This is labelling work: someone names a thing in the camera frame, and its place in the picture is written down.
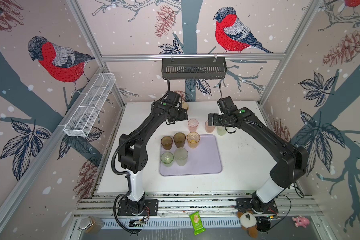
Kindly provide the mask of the pale green textured cup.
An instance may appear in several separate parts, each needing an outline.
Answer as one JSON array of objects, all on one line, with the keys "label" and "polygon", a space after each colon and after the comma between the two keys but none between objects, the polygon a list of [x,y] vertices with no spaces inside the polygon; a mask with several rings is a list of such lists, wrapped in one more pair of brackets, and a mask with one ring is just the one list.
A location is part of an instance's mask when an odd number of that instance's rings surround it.
[{"label": "pale green textured cup", "polygon": [[227,133],[227,130],[225,127],[218,126],[217,133],[219,136],[224,136]]}]

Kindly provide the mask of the pink clear cup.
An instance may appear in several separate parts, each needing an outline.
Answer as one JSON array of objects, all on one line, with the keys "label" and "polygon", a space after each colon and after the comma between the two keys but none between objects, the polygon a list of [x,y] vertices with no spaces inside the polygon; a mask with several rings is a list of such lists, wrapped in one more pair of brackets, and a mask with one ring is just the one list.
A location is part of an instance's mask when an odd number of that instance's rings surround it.
[{"label": "pink clear cup", "polygon": [[188,128],[190,132],[196,132],[199,126],[199,122],[196,119],[190,119],[188,121]]}]

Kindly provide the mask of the yellow amber cup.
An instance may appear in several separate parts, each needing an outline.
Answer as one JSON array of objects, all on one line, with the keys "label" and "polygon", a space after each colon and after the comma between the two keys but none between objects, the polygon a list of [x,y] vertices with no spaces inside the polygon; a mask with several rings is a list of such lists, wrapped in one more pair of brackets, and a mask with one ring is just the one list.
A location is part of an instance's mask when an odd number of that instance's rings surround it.
[{"label": "yellow amber cup", "polygon": [[195,149],[201,140],[200,135],[197,132],[190,132],[187,135],[188,145],[191,149]]}]

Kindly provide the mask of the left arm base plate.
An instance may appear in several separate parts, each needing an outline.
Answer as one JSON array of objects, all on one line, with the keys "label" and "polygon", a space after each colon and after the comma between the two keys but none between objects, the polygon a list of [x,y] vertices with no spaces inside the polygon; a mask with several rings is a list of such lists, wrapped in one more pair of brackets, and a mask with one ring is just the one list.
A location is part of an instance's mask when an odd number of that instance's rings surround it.
[{"label": "left arm base plate", "polygon": [[158,200],[144,200],[134,202],[128,198],[120,200],[117,205],[118,216],[156,216],[158,214]]}]

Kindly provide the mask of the small green ribbed cup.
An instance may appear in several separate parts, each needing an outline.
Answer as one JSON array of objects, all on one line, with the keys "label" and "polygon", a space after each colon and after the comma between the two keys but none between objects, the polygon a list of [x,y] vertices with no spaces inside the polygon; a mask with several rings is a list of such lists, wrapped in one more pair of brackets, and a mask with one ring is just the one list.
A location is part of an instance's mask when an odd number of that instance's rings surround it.
[{"label": "small green ribbed cup", "polygon": [[174,155],[171,152],[165,152],[161,155],[161,162],[165,167],[171,167],[174,163]]}]

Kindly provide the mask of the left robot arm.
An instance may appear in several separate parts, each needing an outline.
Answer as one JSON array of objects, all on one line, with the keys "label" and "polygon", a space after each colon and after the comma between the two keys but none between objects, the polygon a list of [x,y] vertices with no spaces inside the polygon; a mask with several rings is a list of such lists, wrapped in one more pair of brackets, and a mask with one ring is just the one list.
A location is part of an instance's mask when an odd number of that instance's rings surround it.
[{"label": "left robot arm", "polygon": [[111,168],[114,174],[125,175],[127,178],[128,191],[120,195],[120,201],[133,215],[141,214],[145,206],[143,177],[140,172],[149,158],[147,143],[162,123],[172,125],[188,119],[187,110],[182,108],[182,103],[180,94],[167,91],[163,97],[152,102],[150,114],[137,129],[119,138],[119,146],[111,159]]}]

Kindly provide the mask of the dark olive cup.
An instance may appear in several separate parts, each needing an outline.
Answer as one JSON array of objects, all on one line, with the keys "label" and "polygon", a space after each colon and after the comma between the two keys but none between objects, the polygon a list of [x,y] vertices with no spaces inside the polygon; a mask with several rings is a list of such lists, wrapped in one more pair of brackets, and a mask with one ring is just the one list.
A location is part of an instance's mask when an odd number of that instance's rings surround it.
[{"label": "dark olive cup", "polygon": [[186,141],[186,135],[184,133],[176,133],[173,137],[174,143],[177,148],[183,148]]}]

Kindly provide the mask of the salmon textured cup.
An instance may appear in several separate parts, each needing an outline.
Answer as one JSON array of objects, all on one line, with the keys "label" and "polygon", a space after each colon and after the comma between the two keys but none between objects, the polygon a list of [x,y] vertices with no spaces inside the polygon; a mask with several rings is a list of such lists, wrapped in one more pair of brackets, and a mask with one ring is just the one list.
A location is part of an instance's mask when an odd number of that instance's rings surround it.
[{"label": "salmon textured cup", "polygon": [[210,126],[208,121],[205,122],[205,130],[207,133],[209,133],[209,134],[213,133],[215,128],[216,127],[214,125]]}]

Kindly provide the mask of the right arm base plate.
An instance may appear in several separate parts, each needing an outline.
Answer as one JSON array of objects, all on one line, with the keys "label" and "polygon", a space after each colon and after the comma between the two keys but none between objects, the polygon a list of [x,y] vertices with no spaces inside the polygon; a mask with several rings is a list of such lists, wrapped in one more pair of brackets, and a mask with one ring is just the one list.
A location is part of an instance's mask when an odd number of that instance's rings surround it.
[{"label": "right arm base plate", "polygon": [[253,204],[252,201],[253,199],[250,198],[236,199],[236,205],[234,206],[234,208],[237,209],[239,212],[243,212],[243,213],[247,211],[252,211],[253,214],[258,214],[258,215],[279,214],[279,210],[275,200],[272,200],[267,204],[262,204],[262,202],[259,202],[259,204]]}]

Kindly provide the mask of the tall pale green cup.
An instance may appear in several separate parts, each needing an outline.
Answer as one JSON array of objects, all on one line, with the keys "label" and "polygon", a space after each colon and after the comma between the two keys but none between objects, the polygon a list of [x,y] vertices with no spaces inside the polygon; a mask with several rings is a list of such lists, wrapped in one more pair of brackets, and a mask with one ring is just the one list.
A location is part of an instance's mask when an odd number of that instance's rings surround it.
[{"label": "tall pale green cup", "polygon": [[174,152],[174,157],[175,157],[176,163],[180,167],[183,167],[187,163],[188,151],[185,148],[178,148]]}]

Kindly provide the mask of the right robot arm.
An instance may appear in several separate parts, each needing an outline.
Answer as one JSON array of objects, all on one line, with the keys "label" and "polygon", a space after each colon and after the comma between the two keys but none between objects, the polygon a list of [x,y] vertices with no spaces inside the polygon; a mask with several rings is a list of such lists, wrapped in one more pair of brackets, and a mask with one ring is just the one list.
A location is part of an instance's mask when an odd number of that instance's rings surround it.
[{"label": "right robot arm", "polygon": [[250,109],[246,107],[238,109],[231,97],[219,99],[217,104],[222,114],[209,114],[210,126],[241,129],[262,145],[276,161],[276,165],[270,171],[269,179],[252,194],[252,209],[262,213],[281,192],[306,174],[308,151],[302,146],[295,147],[280,138]]}]

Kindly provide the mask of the small brown textured cup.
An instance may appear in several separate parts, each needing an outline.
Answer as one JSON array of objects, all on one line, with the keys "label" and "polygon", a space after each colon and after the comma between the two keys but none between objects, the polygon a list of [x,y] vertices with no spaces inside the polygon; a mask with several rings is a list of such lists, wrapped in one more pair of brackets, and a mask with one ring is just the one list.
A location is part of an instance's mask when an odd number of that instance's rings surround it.
[{"label": "small brown textured cup", "polygon": [[173,146],[173,139],[170,136],[165,136],[161,139],[161,145],[165,150],[171,150]]}]

